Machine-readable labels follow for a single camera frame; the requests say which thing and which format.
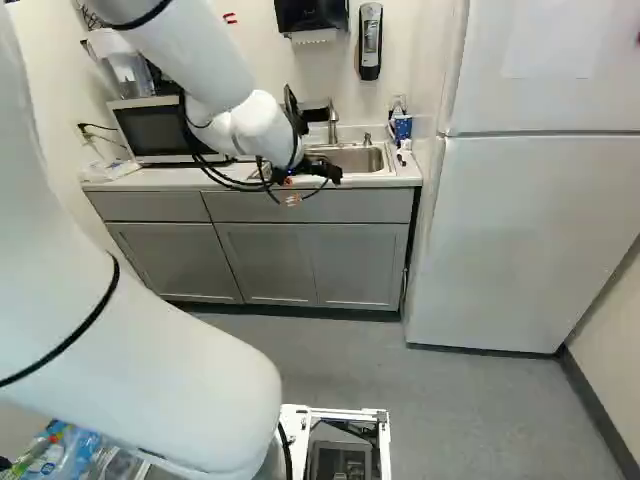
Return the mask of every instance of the white refrigerator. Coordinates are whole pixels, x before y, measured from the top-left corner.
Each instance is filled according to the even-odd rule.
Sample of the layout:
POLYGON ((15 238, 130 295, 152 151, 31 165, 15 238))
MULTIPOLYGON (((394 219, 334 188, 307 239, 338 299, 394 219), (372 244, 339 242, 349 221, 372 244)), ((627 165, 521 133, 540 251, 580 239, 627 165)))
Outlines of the white refrigerator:
POLYGON ((640 233, 640 2, 452 3, 406 339, 553 353, 640 233))

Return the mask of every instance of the stainless steel sink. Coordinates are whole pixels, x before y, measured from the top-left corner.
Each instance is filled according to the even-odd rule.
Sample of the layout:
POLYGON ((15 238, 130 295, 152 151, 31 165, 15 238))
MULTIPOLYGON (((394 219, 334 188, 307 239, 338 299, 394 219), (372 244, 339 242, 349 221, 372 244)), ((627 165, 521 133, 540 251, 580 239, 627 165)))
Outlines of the stainless steel sink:
MULTIPOLYGON (((305 155, 324 157, 333 165, 342 168, 345 175, 376 173, 389 168, 388 152, 385 150, 385 145, 368 147, 360 144, 314 145, 305 148, 305 155)), ((270 165, 267 163, 262 169, 265 178, 269 178, 271 175, 270 165)), ((259 177, 258 170, 249 176, 250 179, 259 177)))

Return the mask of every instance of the baseboard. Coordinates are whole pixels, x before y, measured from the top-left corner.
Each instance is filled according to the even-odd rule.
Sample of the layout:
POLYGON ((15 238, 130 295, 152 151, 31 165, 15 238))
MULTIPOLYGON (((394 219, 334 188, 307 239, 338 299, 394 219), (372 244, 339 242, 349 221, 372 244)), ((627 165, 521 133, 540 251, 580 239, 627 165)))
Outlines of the baseboard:
POLYGON ((558 349, 557 355, 558 361, 571 387, 574 392, 576 392, 576 395, 578 395, 578 398, 580 398, 582 405, 589 414, 589 417, 591 417, 591 421, 609 447, 620 471, 627 480, 639 480, 640 465, 638 465, 633 454, 629 451, 627 444, 613 424, 611 417, 609 417, 604 405, 600 402, 598 395, 596 395, 596 392, 591 387, 589 380, 587 380, 587 377, 585 377, 582 370, 580 370, 580 366, 575 358, 573 358, 573 355, 571 355, 571 352, 565 345, 562 345, 560 349, 558 349))
POLYGON ((487 350, 484 348, 450 347, 447 345, 431 345, 426 343, 406 342, 411 350, 429 350, 432 352, 459 353, 480 357, 528 358, 532 360, 553 360, 555 353, 514 352, 509 350, 487 350))
POLYGON ((221 315, 265 315, 269 317, 320 318, 324 320, 352 320, 356 322, 399 323, 398 312, 384 310, 349 310, 345 308, 315 308, 284 305, 232 305, 200 302, 169 302, 190 313, 219 313, 221 315))

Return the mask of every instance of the drawer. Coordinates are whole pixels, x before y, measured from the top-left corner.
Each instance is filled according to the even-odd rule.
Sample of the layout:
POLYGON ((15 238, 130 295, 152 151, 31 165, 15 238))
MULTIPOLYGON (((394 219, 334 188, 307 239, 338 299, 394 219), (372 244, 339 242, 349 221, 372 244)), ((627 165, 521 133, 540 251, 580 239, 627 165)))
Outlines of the drawer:
POLYGON ((86 192, 105 221, 209 223, 200 192, 86 192))
POLYGON ((202 192, 214 222, 245 223, 409 223, 413 189, 385 188, 320 192, 288 207, 285 199, 313 190, 274 190, 277 205, 266 193, 202 192))

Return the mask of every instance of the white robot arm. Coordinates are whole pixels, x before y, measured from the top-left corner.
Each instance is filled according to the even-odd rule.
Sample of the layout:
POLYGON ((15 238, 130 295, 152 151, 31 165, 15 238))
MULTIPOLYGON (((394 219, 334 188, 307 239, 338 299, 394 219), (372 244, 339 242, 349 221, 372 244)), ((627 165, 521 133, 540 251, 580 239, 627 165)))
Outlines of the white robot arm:
MULTIPOLYGON (((123 34, 189 92, 198 120, 215 117, 234 145, 276 165, 299 161, 287 118, 253 90, 204 0, 93 7, 114 24, 139 24, 123 34)), ((253 478, 274 449, 277 370, 120 271, 61 208, 4 5, 0 85, 0 398, 100 431, 188 478, 253 478)))

